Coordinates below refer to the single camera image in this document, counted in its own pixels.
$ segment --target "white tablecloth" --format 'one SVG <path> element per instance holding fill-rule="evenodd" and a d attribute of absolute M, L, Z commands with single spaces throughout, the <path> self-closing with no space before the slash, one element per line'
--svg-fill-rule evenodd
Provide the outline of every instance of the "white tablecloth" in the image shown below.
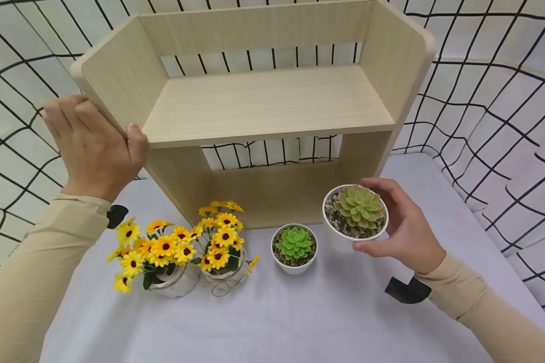
<path fill-rule="evenodd" d="M 491 287 L 545 329 L 545 313 L 425 154 L 392 156 L 394 178 L 422 207 L 441 244 L 481 273 Z M 152 180 L 131 183 L 116 202 L 146 225 L 184 219 Z M 411 271 L 390 258 L 339 255 L 324 241 L 305 274 L 289 276 L 270 255 L 275 229 L 245 232 L 261 259 L 245 284 L 215 298 L 203 280 L 184 298 L 134 286 L 112 290 L 120 268 L 106 264 L 116 247 L 107 230 L 77 268 L 48 332 L 41 362 L 491 362 L 470 330 L 430 301 L 404 305 L 384 289 Z"/>

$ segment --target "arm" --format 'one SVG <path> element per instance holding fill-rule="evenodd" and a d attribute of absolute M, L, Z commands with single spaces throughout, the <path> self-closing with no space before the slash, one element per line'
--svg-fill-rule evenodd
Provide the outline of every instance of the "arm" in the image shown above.
<path fill-rule="evenodd" d="M 39 360 L 75 268 L 145 163 L 147 138 L 138 127 L 128 127 L 124 139 L 84 96 L 51 101 L 44 110 L 69 182 L 0 267 L 0 363 Z"/>
<path fill-rule="evenodd" d="M 356 251 L 390 256 L 415 271 L 432 289 L 431 301 L 467 326 L 488 354 L 501 363 L 545 363 L 545 331 L 499 298 L 476 272 L 440 246 L 422 210 L 394 181 L 368 178 L 361 184 L 378 192 L 390 210 L 383 241 L 358 241 Z"/>

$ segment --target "pale green succulent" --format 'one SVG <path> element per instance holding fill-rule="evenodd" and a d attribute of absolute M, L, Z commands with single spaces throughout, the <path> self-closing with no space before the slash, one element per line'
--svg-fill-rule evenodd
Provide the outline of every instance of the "pale green succulent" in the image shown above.
<path fill-rule="evenodd" d="M 342 190 L 338 202 L 333 206 L 347 218 L 350 226 L 360 226 L 362 228 L 376 229 L 375 221 L 384 217 L 384 205 L 379 195 L 372 193 L 367 188 L 359 185 Z"/>
<path fill-rule="evenodd" d="M 282 242 L 275 244 L 281 250 L 285 259 L 304 259 L 308 257 L 307 252 L 311 251 L 311 238 L 303 228 L 288 228 L 281 234 Z"/>

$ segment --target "shelf board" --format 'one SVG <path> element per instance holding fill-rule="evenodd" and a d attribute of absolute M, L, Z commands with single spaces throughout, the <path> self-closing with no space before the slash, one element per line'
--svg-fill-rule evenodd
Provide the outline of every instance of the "shelf board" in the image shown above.
<path fill-rule="evenodd" d="M 210 200 L 234 200 L 246 228 L 322 222 L 325 194 L 340 183 L 337 162 L 213 171 Z"/>
<path fill-rule="evenodd" d="M 388 131 L 359 65 L 169 79 L 143 132 L 151 148 Z"/>

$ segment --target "beige sleeve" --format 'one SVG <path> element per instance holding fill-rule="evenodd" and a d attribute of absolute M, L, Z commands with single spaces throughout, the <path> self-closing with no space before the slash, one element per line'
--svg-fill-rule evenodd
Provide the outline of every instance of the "beige sleeve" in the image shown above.
<path fill-rule="evenodd" d="M 498 297 L 484 279 L 447 254 L 436 270 L 418 280 L 432 289 L 431 301 L 472 330 L 498 363 L 545 363 L 545 331 Z"/>
<path fill-rule="evenodd" d="M 59 194 L 0 267 L 0 363 L 37 362 L 75 267 L 107 226 L 111 204 Z"/>

